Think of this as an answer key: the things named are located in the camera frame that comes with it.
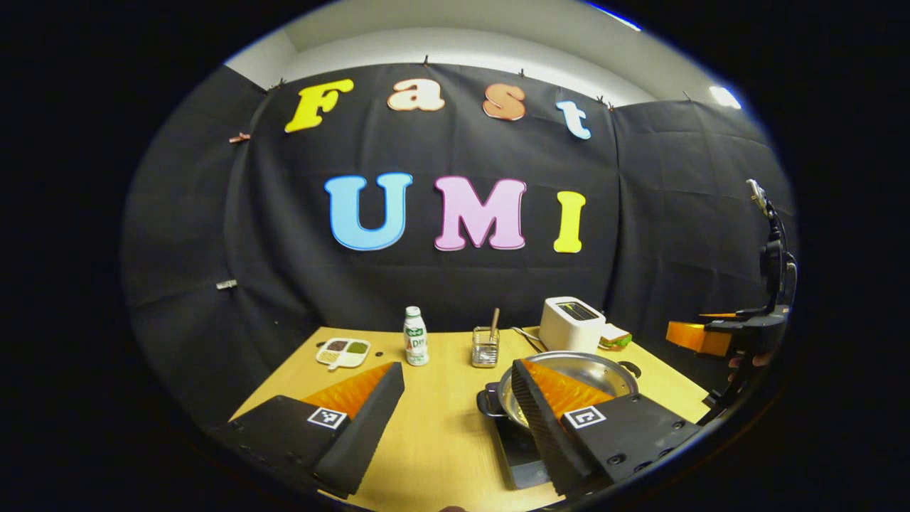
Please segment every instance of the yellow letter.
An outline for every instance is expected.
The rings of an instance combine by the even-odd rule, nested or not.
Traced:
[[[290,133],[304,128],[319,126],[322,118],[317,115],[317,109],[322,107],[322,112],[329,112],[338,103],[339,93],[350,92],[354,82],[349,78],[337,82],[328,82],[319,86],[307,87],[300,91],[300,103],[294,118],[285,126],[285,131]]]
[[[392,88],[400,91],[389,96],[392,110],[439,110],[446,104],[440,97],[440,84],[436,80],[412,78],[402,80]]]
[[[562,220],[560,238],[553,243],[553,249],[557,252],[581,251],[578,228],[581,225],[581,207],[584,206],[584,196],[578,192],[563,190],[556,194],[556,200],[562,204]]]

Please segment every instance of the wooden stick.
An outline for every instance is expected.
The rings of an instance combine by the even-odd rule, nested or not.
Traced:
[[[493,341],[493,334],[496,333],[496,324],[500,321],[500,308],[493,310],[493,323],[490,324],[490,341]]]

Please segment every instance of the stainless steel pot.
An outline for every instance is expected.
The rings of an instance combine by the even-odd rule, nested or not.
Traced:
[[[638,366],[628,361],[614,363],[609,359],[593,353],[552,351],[532,355],[527,358],[537,364],[542,364],[561,374],[591,385],[613,396],[638,393],[638,383],[635,379],[642,376]],[[511,365],[502,375],[496,388],[496,396],[489,389],[477,394],[477,408],[480,412],[491,418],[508,416],[511,421],[530,430],[528,420],[525,419],[518,399],[511,389]],[[490,402],[499,400],[503,413],[494,412]]]

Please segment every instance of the plate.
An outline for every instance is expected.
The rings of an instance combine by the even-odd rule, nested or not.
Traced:
[[[368,355],[369,342],[366,340],[332,338],[316,352],[316,360],[327,364],[329,370],[334,370],[339,366],[356,368],[366,361]]]

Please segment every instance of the white divided plate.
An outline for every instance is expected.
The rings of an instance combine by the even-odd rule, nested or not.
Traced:
[[[339,350],[329,349],[333,343],[344,343],[344,346],[338,346]],[[363,343],[367,345],[367,350],[364,353],[350,353],[347,352],[348,348],[354,343]],[[316,352],[316,360],[322,364],[327,364],[329,366],[335,364],[336,366],[343,366],[345,368],[356,368],[363,364],[366,361],[367,356],[369,355],[369,342],[366,340],[355,340],[353,338],[332,338],[326,342],[326,344],[319,347],[319,351]]]

